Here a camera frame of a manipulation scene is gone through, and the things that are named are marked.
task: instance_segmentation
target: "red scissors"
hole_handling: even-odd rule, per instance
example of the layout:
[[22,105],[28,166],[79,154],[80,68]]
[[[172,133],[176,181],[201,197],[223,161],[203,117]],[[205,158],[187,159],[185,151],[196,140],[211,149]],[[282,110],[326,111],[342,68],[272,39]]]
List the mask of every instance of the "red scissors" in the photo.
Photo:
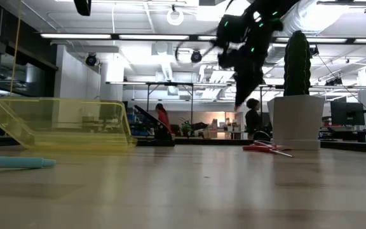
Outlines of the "red scissors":
[[244,146],[243,150],[258,151],[258,152],[264,152],[264,153],[274,153],[274,154],[278,154],[278,155],[293,157],[292,155],[278,151],[278,146],[276,144],[273,144],[269,141],[262,141],[262,140],[254,141],[254,143],[250,146]]

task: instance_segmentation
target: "wooden table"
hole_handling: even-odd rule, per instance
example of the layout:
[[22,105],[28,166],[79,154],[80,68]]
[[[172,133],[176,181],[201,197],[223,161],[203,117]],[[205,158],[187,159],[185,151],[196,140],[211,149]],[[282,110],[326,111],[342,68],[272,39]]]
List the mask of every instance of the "wooden table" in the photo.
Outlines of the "wooden table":
[[295,158],[240,146],[136,148],[56,159],[53,169],[0,170],[0,229],[366,228],[366,153]]

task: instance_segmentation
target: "green cactus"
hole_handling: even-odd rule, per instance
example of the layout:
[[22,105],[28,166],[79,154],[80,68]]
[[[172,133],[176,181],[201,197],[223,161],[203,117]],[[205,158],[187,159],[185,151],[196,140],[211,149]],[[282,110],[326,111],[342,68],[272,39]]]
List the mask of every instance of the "green cactus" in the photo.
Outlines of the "green cactus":
[[310,44],[302,31],[289,39],[285,52],[284,96],[308,95],[310,87]]

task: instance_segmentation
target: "yellow transparent plastic bin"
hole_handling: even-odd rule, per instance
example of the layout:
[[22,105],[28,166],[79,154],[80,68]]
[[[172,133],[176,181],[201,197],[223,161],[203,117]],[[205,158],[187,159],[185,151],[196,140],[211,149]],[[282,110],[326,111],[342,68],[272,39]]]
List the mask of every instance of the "yellow transparent plastic bin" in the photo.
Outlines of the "yellow transparent plastic bin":
[[137,143],[120,101],[5,97],[0,127],[32,150],[119,151]]

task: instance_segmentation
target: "potted plant in background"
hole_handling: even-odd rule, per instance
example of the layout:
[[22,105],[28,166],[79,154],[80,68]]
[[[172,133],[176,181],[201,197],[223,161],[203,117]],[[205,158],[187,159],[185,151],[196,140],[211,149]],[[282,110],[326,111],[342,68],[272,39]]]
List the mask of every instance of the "potted plant in background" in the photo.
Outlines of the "potted plant in background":
[[273,142],[292,149],[319,150],[324,98],[309,95],[311,54],[306,35],[293,33],[285,52],[283,97],[268,102]]

